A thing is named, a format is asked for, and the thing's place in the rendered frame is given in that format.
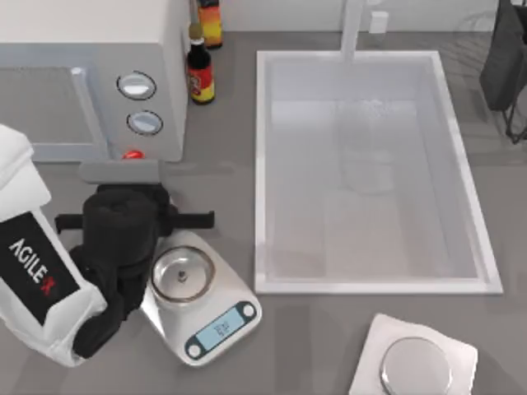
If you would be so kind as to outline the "dark sauce bottle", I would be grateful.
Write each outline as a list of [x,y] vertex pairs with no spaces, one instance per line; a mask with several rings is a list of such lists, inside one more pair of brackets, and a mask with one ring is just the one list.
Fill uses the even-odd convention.
[[199,23],[189,25],[189,42],[186,66],[190,98],[198,105],[209,104],[215,99],[215,81],[212,57],[205,45],[203,29]]

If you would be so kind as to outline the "large microwave knob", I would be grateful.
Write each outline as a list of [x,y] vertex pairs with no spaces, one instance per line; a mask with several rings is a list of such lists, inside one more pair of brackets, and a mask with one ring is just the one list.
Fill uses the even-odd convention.
[[148,100],[156,93],[156,83],[139,71],[120,76],[116,81],[118,91],[130,100]]

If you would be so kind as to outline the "white sink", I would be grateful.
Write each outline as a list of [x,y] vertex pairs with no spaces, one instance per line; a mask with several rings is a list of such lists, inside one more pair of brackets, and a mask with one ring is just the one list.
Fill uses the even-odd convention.
[[257,54],[261,294],[499,295],[436,51]]

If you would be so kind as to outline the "small microwave knob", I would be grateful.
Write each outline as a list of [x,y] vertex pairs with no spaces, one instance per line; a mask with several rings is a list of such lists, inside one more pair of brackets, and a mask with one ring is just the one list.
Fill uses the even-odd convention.
[[163,129],[164,123],[162,118],[155,112],[143,110],[129,114],[127,117],[127,125],[136,134],[153,136]]

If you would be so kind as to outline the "white scale with display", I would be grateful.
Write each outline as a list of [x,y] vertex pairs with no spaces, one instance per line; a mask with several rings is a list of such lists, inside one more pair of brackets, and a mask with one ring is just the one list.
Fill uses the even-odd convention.
[[203,238],[178,230],[156,246],[141,311],[168,349],[201,367],[259,325],[258,298]]

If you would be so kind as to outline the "pale microwave oven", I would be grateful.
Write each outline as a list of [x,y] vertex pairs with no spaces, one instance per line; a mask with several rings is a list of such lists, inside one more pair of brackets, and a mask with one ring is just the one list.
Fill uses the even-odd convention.
[[[106,135],[110,158],[97,155],[70,69],[87,71],[91,97]],[[117,89],[122,75],[139,71],[156,83],[148,100],[130,100]],[[139,150],[152,160],[176,162],[184,151],[188,96],[184,50],[163,42],[0,42],[0,145],[7,130],[26,135],[40,162],[118,160]],[[164,123],[143,136],[127,125],[129,114],[148,110]]]

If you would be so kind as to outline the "white scale with round plate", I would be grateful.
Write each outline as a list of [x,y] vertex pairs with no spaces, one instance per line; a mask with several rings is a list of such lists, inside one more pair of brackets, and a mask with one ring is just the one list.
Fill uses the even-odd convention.
[[477,365],[476,347],[376,314],[347,395],[473,395]]

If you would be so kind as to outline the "tall white tap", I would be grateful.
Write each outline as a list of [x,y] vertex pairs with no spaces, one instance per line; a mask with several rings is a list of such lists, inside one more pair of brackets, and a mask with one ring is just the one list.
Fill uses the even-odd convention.
[[351,63],[357,47],[361,16],[365,0],[345,0],[343,9],[343,30],[341,36],[341,59]]

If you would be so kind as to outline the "orange and yellow bottle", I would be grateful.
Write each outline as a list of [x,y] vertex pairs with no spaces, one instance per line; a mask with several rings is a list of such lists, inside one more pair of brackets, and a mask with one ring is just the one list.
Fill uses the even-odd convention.
[[205,45],[218,49],[223,45],[220,0],[198,0],[198,19]]

